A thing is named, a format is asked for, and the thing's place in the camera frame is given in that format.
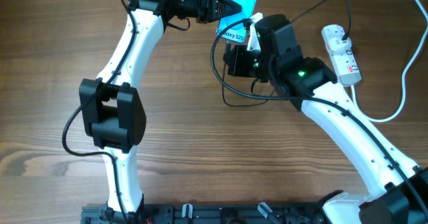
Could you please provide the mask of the turquoise screen smartphone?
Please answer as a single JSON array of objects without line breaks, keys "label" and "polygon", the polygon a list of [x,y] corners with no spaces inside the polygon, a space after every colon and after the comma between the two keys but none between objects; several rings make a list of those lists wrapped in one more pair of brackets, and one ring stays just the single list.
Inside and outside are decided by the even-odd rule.
[{"label": "turquoise screen smartphone", "polygon": [[[257,0],[232,0],[232,1],[241,5],[241,11],[235,15],[231,15],[229,17],[225,17],[221,19],[217,28],[217,35],[219,35],[224,28],[230,26],[236,21],[250,18],[253,15],[253,10]],[[240,23],[228,29],[221,37],[228,41],[243,43],[246,38],[246,30],[244,28],[244,25]]]}]

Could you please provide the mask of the white power strip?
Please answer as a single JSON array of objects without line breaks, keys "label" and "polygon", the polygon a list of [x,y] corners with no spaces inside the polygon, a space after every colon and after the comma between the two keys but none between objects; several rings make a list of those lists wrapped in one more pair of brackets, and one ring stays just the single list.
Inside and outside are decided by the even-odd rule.
[{"label": "white power strip", "polygon": [[[321,31],[324,43],[326,45],[327,39],[331,37],[345,36],[345,30],[340,25],[327,25]],[[353,86],[362,80],[360,70],[357,66],[351,48],[345,53],[339,55],[330,55],[335,74],[338,81],[345,87]]]}]

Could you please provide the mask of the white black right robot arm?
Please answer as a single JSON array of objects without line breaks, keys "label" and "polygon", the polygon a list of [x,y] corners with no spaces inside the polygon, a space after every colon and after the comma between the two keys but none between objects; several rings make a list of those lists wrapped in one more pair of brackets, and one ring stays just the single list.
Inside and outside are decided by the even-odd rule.
[{"label": "white black right robot arm", "polygon": [[284,15],[243,19],[247,45],[228,47],[230,76],[269,82],[276,100],[288,100],[321,127],[363,179],[367,192],[338,191],[321,204],[328,223],[426,223],[427,170],[406,156],[354,105],[336,74],[306,58]]}]

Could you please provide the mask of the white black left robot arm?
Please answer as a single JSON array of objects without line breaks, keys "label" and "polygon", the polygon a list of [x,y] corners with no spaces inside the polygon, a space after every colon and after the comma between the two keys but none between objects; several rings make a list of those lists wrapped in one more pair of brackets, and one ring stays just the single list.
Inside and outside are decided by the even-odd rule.
[{"label": "white black left robot arm", "polygon": [[170,20],[211,23],[241,11],[233,0],[129,0],[127,27],[109,64],[84,79],[79,96],[86,134],[104,159],[109,198],[103,223],[149,223],[137,175],[136,151],[146,129],[138,85]]}]

